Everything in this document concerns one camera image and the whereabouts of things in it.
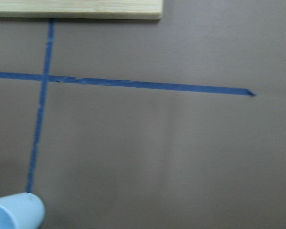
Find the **wooden cutting board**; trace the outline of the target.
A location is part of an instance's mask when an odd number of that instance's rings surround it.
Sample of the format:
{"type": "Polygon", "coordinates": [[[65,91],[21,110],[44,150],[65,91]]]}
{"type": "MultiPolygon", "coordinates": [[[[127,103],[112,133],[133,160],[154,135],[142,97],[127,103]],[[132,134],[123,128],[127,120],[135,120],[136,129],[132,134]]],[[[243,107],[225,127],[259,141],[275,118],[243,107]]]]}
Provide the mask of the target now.
{"type": "Polygon", "coordinates": [[[0,17],[159,20],[162,0],[0,0],[0,17]]]}

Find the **light blue cup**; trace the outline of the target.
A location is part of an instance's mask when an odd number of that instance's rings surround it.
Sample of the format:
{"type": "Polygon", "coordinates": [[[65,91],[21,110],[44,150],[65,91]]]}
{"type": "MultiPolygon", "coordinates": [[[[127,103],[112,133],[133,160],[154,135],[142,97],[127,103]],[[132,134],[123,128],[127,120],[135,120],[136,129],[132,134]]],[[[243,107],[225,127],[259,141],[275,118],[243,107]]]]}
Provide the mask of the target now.
{"type": "Polygon", "coordinates": [[[32,193],[0,197],[0,229],[37,229],[44,217],[44,204],[32,193]]]}

